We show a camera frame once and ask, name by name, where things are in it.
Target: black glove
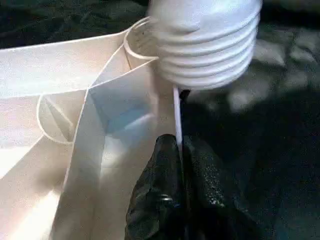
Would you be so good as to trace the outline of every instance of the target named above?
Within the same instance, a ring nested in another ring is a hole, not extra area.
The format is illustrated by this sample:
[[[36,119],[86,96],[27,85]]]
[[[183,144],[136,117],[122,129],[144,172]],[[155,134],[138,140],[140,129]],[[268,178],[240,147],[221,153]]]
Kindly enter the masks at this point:
[[[133,189],[125,239],[258,240],[256,222],[212,149],[196,137],[185,137],[184,147],[187,191],[175,137],[157,139]],[[185,199],[190,202],[188,209]]]
[[[125,240],[178,240],[185,225],[184,190],[176,139],[160,136],[131,196]]]

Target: black fabric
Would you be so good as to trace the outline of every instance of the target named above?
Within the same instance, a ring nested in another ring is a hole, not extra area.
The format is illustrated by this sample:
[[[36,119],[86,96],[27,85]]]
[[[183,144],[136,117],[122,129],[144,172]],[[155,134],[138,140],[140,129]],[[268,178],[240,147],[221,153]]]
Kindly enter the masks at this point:
[[[148,0],[1,1],[0,49],[113,34],[146,15]]]
[[[177,240],[185,225],[183,172],[176,139],[160,136],[137,181],[126,216],[125,240]]]

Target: black nitrile glove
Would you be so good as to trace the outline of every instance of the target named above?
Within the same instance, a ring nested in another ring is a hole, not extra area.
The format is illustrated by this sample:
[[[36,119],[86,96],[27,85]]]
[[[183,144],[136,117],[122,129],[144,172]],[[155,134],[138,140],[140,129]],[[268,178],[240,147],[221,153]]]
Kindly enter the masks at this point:
[[[160,136],[137,181],[126,216],[125,240],[178,240],[184,230],[181,162],[172,135]]]
[[[258,240],[256,222],[212,149],[185,137],[183,157],[187,192],[175,137],[157,139],[132,193],[125,240],[179,240],[186,227],[190,240]]]
[[[197,235],[202,232],[201,239],[261,239],[243,194],[205,141],[185,136],[183,162],[190,183],[191,221]]]

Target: dark fabric background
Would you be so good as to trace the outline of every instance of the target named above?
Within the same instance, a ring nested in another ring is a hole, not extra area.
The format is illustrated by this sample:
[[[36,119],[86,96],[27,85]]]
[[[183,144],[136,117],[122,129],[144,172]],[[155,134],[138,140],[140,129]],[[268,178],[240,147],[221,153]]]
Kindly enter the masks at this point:
[[[147,0],[1,1],[0,49],[118,33],[143,18]]]

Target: white ribbed cylinder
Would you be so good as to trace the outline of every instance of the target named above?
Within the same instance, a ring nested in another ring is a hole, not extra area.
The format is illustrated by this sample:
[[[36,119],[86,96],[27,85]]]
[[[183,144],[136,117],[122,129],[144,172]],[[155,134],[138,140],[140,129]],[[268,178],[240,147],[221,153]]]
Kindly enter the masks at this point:
[[[213,89],[236,80],[251,62],[261,6],[261,0],[153,2],[160,73],[184,89]]]

